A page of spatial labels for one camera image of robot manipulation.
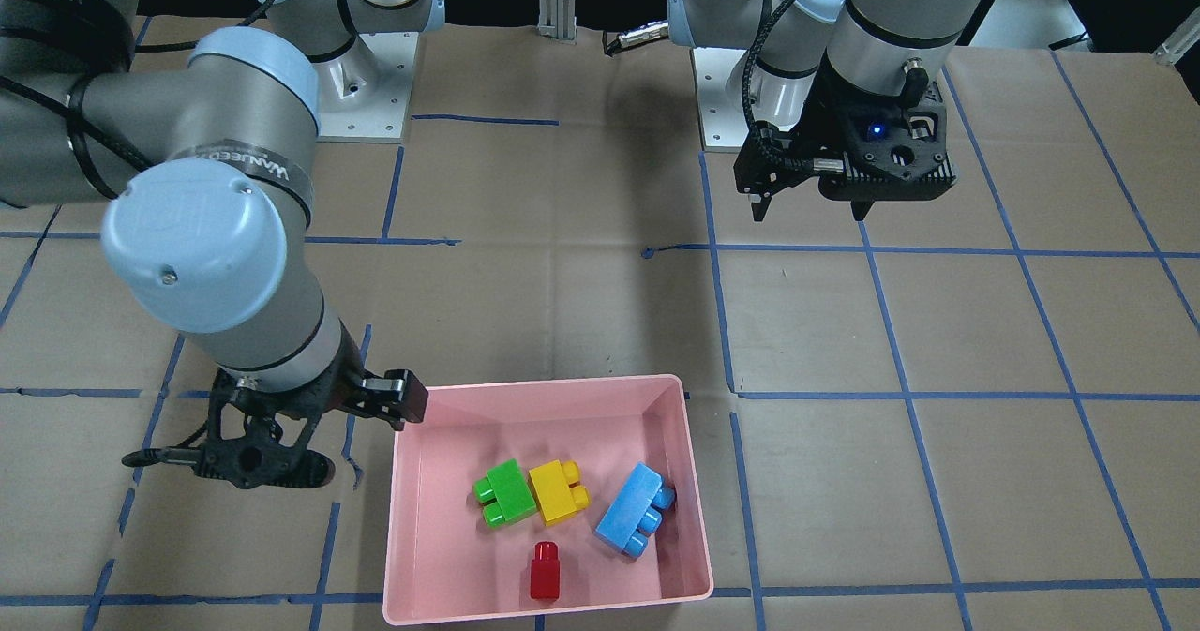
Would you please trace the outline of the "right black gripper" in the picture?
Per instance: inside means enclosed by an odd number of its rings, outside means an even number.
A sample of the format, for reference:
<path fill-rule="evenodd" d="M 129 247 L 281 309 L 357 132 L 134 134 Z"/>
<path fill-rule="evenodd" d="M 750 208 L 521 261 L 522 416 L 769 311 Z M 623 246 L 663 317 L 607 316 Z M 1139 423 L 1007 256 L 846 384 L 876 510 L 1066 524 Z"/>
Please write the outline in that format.
<path fill-rule="evenodd" d="M 410 369 L 376 375 L 364 368 L 359 345 L 343 323 L 322 321 L 292 356 L 266 367 L 221 366 L 211 387 L 211 425 L 227 405 L 244 417 L 316 421 L 338 410 L 382 420 L 394 429 L 424 423 L 430 392 Z"/>

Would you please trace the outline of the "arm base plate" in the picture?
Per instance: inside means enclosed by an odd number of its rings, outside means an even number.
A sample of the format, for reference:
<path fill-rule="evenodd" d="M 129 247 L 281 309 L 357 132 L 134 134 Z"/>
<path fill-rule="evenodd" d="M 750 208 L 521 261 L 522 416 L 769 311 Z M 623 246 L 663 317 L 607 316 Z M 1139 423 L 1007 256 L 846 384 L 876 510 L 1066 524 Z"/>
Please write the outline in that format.
<path fill-rule="evenodd" d="M 421 36 L 365 34 L 352 49 L 314 64 L 322 143 L 402 144 Z"/>
<path fill-rule="evenodd" d="M 746 52 L 695 47 L 691 58 L 703 149 L 707 152 L 736 154 L 746 137 L 740 98 Z M 814 77 L 792 79 L 754 68 L 750 97 L 756 121 L 774 124 L 782 131 L 793 128 L 802 118 Z"/>

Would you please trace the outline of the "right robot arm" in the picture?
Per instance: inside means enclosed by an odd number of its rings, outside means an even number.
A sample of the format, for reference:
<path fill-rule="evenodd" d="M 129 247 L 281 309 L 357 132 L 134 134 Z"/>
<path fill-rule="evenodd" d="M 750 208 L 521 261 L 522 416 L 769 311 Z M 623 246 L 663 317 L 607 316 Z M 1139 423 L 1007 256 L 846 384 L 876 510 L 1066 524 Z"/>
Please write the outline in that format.
<path fill-rule="evenodd" d="M 401 0 L 396 16 L 428 0 Z M 254 414 L 424 417 L 406 369 L 364 368 L 305 262 L 311 167 L 334 70 L 371 96 L 359 0 L 259 0 L 184 68 L 132 72 L 138 0 L 2 0 L 2 208 L 107 204 L 103 254 Z"/>

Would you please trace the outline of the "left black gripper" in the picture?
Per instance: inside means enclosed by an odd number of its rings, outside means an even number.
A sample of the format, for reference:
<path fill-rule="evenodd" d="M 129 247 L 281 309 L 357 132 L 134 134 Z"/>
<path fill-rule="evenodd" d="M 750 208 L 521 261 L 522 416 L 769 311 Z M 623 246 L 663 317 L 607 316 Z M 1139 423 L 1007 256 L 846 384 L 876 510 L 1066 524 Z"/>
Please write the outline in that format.
<path fill-rule="evenodd" d="M 755 222 L 766 220 L 780 192 L 811 178 L 817 178 L 824 198 L 848 202 L 857 222 L 882 199 L 882 173 L 866 160 L 882 145 L 882 97 L 842 79 L 827 60 L 809 79 L 798 121 L 784 128 L 770 104 L 776 84 L 788 92 L 792 80 L 772 76 L 758 60 L 745 60 L 742 67 L 746 137 L 734 161 L 734 187 L 750 200 Z"/>

